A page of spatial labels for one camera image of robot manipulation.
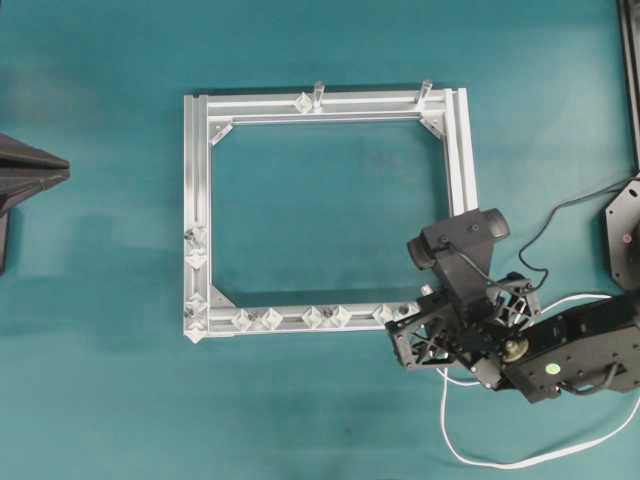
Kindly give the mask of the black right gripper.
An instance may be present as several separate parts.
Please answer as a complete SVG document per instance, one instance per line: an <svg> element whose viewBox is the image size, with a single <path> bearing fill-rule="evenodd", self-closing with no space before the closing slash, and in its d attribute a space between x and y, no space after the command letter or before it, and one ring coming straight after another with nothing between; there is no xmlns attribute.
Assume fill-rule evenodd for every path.
<svg viewBox="0 0 640 480"><path fill-rule="evenodd" d="M408 370L461 366L478 371L486 361L499 368L507 345L525 346L523 331L541 315L529 279L512 272L506 286L463 299L442 287L417 300L418 311L385 324L395 357Z"/></svg>

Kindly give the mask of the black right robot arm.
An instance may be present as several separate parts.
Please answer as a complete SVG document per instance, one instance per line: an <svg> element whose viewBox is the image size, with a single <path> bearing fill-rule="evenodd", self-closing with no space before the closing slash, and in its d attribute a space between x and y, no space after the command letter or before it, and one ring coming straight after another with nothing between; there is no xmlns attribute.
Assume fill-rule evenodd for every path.
<svg viewBox="0 0 640 480"><path fill-rule="evenodd" d="M639 292L595 300L541 318L530 282L512 273L476 292L453 284L420 297L385 329L408 370L466 369L492 391L530 403L567 392L626 393L639 386Z"/></svg>

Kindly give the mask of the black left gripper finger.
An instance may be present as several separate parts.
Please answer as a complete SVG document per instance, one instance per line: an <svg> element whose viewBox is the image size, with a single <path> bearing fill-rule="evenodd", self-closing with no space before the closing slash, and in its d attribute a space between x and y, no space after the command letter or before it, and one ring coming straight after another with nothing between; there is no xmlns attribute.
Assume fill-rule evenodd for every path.
<svg viewBox="0 0 640 480"><path fill-rule="evenodd" d="M67 170L4 170L1 173L1 214L67 179Z"/></svg>
<svg viewBox="0 0 640 480"><path fill-rule="evenodd" d="M9 170L69 170L69 162L45 150L1 135L1 172Z"/></svg>

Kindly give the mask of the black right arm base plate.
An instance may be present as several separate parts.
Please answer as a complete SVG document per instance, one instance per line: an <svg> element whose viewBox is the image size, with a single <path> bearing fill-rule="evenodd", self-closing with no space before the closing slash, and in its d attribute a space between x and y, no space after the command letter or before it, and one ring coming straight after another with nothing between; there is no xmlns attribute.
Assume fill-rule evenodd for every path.
<svg viewBox="0 0 640 480"><path fill-rule="evenodd" d="M639 177L627 180L605 207L611 277L625 291L639 289Z"/></svg>

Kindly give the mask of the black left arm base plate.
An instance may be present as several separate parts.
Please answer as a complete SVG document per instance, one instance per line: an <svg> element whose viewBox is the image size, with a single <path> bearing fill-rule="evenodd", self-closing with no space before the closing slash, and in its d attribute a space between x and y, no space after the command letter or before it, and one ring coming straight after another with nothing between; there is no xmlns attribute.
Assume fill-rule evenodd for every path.
<svg viewBox="0 0 640 480"><path fill-rule="evenodd" d="M3 275L6 269L8 252L10 212L3 213L0 217L0 274Z"/></svg>

